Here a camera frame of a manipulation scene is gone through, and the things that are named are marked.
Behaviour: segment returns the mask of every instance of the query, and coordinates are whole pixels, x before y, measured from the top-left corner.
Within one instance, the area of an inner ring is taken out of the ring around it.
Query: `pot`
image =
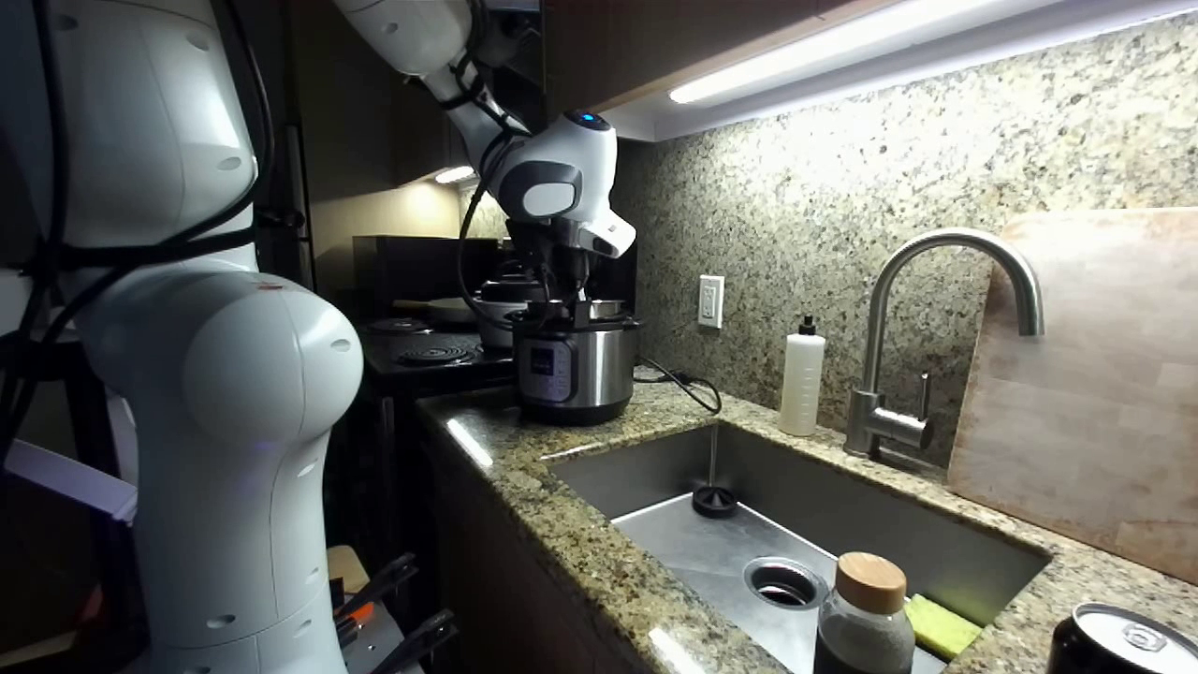
[[[604,425],[632,396],[638,322],[617,301],[545,301],[514,320],[515,396],[542,425]]]

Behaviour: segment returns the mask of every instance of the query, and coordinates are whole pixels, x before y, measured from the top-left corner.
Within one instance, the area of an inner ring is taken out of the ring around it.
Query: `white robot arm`
[[[632,249],[605,204],[613,133],[575,114],[525,136],[467,65],[464,0],[337,4],[446,105],[514,225],[582,256]],[[248,245],[166,256],[250,225],[258,160],[210,0],[5,0],[0,60],[0,149],[44,240],[82,253],[54,280],[139,425],[141,672],[343,672],[321,460],[362,375],[358,336],[306,289],[258,275]]]
[[[467,58],[471,10],[464,0],[337,0],[376,53],[419,78],[464,140],[471,166],[509,220],[559,249],[622,258],[638,228],[605,194],[617,136],[597,114],[570,114],[529,136],[505,116]]]

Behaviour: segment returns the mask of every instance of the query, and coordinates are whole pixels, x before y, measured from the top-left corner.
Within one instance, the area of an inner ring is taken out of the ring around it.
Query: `white bottle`
[[[788,362],[784,362],[784,409],[780,426],[788,435],[812,435],[819,414],[819,380],[825,380],[825,332],[815,332],[815,320],[802,320],[796,332],[788,332]]]

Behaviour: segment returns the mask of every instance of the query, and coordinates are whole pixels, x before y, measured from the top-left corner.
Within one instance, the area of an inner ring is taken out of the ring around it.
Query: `faucet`
[[[885,409],[885,402],[880,402],[890,286],[896,286],[899,269],[910,258],[916,258],[921,253],[927,253],[927,249],[975,249],[975,253],[983,253],[1010,276],[1017,332],[1021,336],[1041,336],[1045,332],[1045,305],[1041,305],[1038,275],[1026,265],[1026,258],[1017,258],[996,238],[983,238],[983,231],[975,231],[975,228],[941,228],[941,231],[910,240],[907,249],[899,249],[890,256],[885,275],[871,280],[865,367],[862,367],[862,386],[852,390],[852,402],[850,402],[850,430],[846,430],[846,448],[850,452],[875,457],[875,445],[885,440],[902,441],[902,445],[916,445],[916,448],[924,448],[934,441],[927,390],[924,390],[924,414],[921,416],[907,416],[907,414]]]

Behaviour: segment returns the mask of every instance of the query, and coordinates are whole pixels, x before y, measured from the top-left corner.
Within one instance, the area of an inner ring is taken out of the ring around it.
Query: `stainless steel sink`
[[[841,551],[896,560],[910,597],[921,593],[976,627],[1050,565],[1038,547],[729,425],[572,452],[555,460],[555,471],[790,672],[812,664],[815,609]],[[741,507],[699,517],[699,483],[729,486]],[[941,667],[927,653],[916,654],[921,674]]]

